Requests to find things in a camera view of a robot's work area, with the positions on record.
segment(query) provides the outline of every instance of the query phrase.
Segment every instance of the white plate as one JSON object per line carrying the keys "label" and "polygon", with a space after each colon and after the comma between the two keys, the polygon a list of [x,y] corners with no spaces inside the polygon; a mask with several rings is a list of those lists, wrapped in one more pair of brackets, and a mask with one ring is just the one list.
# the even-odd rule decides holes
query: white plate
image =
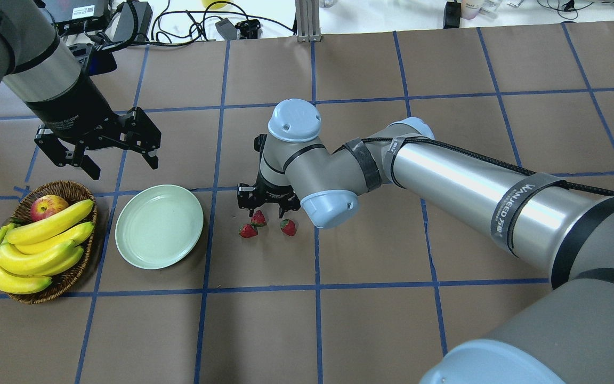
{"label": "white plate", "polygon": [[178,185],[156,185],[134,196],[117,218],[115,244],[131,265],[168,267],[186,256],[203,230],[203,209]]}

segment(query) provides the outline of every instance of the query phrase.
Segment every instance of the barcode label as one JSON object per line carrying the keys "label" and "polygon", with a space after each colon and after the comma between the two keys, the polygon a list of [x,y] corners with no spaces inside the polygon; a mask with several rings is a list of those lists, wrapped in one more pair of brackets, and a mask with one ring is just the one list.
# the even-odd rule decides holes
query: barcode label
{"label": "barcode label", "polygon": [[80,19],[82,17],[90,17],[93,15],[93,10],[95,5],[90,5],[88,7],[77,7],[72,10],[72,19]]}

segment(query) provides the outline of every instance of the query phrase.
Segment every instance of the yellow banana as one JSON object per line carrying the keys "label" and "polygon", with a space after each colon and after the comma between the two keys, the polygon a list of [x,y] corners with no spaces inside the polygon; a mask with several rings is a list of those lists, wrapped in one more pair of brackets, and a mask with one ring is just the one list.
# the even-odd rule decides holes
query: yellow banana
{"label": "yellow banana", "polygon": [[74,247],[74,241],[66,240],[46,251],[26,255],[4,241],[0,245],[0,266],[16,275],[39,275],[70,257]]}
{"label": "yellow banana", "polygon": [[39,274],[44,276],[58,275],[59,273],[64,272],[65,270],[70,269],[70,267],[72,267],[73,265],[77,264],[77,262],[80,261],[84,253],[85,249],[82,248],[82,246],[75,246],[75,248],[73,248],[72,254],[68,256],[68,258],[63,260],[61,264],[56,265],[56,267],[49,268],[47,270],[42,270],[42,272],[40,272]]}
{"label": "yellow banana", "polygon": [[[3,226],[0,229],[0,243],[13,224]],[[44,290],[51,285],[51,277],[48,276],[19,276],[9,273],[0,267],[0,290],[15,294],[29,294]]]}
{"label": "yellow banana", "polygon": [[76,202],[46,219],[11,229],[6,234],[6,240],[14,245],[39,243],[77,224],[92,211],[92,207],[93,201],[90,199]]}
{"label": "yellow banana", "polygon": [[53,236],[52,238],[47,238],[44,241],[34,244],[19,244],[16,245],[17,248],[22,253],[26,253],[27,255],[34,255],[35,253],[40,253],[45,250],[48,250],[52,246],[63,243],[66,240],[75,241],[75,244],[82,244],[85,240],[87,240],[93,231],[93,224],[90,221],[85,223],[77,224],[76,226],[64,231],[64,233]]}

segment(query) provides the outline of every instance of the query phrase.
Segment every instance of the light blue cap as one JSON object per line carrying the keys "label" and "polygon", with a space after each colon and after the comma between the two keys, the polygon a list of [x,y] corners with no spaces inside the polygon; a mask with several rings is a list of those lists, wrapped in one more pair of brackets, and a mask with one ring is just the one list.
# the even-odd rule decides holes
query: light blue cap
{"label": "light blue cap", "polygon": [[300,201],[317,228],[337,227],[359,210],[357,195],[350,190],[336,189],[316,192]]}
{"label": "light blue cap", "polygon": [[529,353],[495,340],[471,340],[449,352],[420,384],[565,384]]}
{"label": "light blue cap", "polygon": [[319,136],[321,115],[309,102],[289,98],[273,109],[268,127],[271,135],[281,141],[305,143]]}
{"label": "light blue cap", "polygon": [[418,131],[420,134],[422,134],[426,138],[434,140],[434,134],[433,134],[433,130],[431,129],[431,127],[428,124],[424,123],[423,120],[419,119],[418,117],[407,117],[406,119],[400,120],[398,122],[394,122],[392,124],[406,124],[410,126],[411,128],[416,129],[416,131]]}

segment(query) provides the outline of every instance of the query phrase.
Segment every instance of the bunch of bananas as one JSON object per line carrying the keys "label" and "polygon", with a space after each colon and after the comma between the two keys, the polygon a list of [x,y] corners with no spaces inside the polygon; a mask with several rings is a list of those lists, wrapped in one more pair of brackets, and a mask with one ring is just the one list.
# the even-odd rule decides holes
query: bunch of bananas
{"label": "bunch of bananas", "polygon": [[39,292],[51,285],[51,276],[75,265],[84,253],[80,244],[93,231],[91,222],[78,222],[92,207],[93,201],[86,199],[26,226],[3,226],[0,290],[14,294]]}

